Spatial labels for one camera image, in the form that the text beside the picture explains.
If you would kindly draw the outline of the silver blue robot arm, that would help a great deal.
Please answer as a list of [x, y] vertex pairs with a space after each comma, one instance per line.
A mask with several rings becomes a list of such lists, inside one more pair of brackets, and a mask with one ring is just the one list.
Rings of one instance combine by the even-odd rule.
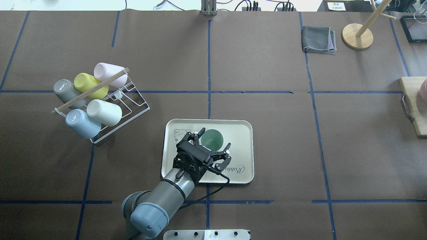
[[177, 143], [173, 168], [153, 190], [135, 192], [121, 205], [127, 240], [156, 238], [212, 165], [212, 152], [199, 143], [205, 128], [188, 132]]

